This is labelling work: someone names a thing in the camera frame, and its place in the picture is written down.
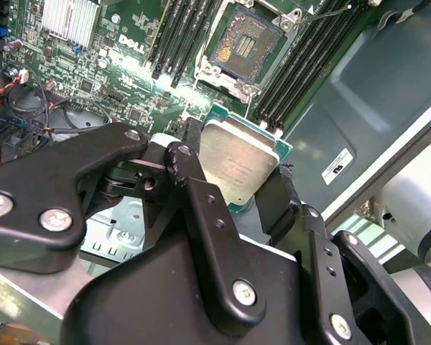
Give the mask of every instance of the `gray plastic panel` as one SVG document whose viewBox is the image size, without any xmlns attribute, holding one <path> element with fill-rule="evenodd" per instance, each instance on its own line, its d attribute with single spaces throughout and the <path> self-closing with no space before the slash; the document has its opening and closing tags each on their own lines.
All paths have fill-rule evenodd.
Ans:
<svg viewBox="0 0 431 345">
<path fill-rule="evenodd" d="M 431 4 L 361 34 L 284 136 L 301 199 L 324 211 L 430 106 Z M 322 172 L 345 148 L 353 161 L 326 185 Z"/>
</svg>

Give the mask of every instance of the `heatsink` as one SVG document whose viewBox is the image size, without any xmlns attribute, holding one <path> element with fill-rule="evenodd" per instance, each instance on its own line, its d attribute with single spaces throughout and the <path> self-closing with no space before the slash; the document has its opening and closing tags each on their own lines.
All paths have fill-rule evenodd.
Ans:
<svg viewBox="0 0 431 345">
<path fill-rule="evenodd" d="M 50 35 L 89 47 L 101 13 L 90 0 L 45 0 L 42 27 Z"/>
</svg>

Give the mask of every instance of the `blue component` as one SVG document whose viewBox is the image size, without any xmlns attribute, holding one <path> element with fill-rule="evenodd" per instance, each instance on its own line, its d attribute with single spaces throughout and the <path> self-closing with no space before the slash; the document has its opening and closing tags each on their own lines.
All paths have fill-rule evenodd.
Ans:
<svg viewBox="0 0 431 345">
<path fill-rule="evenodd" d="M 7 27 L 0 25 L 0 37 L 8 36 L 9 30 Z"/>
<path fill-rule="evenodd" d="M 82 50 L 83 50 L 83 46 L 82 45 L 76 45 L 75 47 L 72 48 L 72 51 L 76 55 L 80 54 Z"/>
</svg>

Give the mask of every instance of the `green circuit board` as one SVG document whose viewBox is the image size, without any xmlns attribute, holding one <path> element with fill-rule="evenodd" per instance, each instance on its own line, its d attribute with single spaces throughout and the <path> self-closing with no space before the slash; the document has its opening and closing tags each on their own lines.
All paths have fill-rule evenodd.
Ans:
<svg viewBox="0 0 431 345">
<path fill-rule="evenodd" d="M 229 4 L 233 2 L 225 0 L 223 4 L 235 6 Z M 286 14 L 300 8 L 307 18 L 312 16 L 313 9 L 319 7 L 321 0 L 268 0 L 259 3 Z M 169 5 L 166 0 L 123 0 L 101 6 L 92 43 L 80 52 L 74 52 L 73 42 L 49 35 L 42 28 L 43 0 L 11 0 L 10 40 L 19 38 L 24 45 L 5 54 L 5 61 L 25 63 L 37 71 L 43 83 L 55 81 L 57 89 L 54 92 L 61 96 L 92 98 L 113 118 L 151 134 L 172 134 L 181 126 L 184 112 L 203 119 L 213 104 L 243 114 L 246 104 L 221 89 L 195 83 L 196 51 L 176 88 L 170 86 L 171 80 L 167 75 L 158 80 L 152 78 L 152 67 L 147 64 L 147 57 Z M 226 22 L 221 20 L 221 25 L 226 25 Z M 118 102 L 106 97 L 110 91 L 120 93 L 124 99 Z M 96 112 L 89 106 L 88 110 Z"/>
</svg>

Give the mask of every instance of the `sticker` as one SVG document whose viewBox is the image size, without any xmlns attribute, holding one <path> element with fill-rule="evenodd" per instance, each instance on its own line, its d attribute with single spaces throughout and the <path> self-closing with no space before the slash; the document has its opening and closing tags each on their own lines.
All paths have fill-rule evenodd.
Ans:
<svg viewBox="0 0 431 345">
<path fill-rule="evenodd" d="M 352 160 L 353 156 L 348 151 L 348 149 L 343 149 L 337 158 L 335 158 L 333 162 L 327 167 L 327 169 L 321 174 L 325 184 L 330 185 Z"/>
</svg>

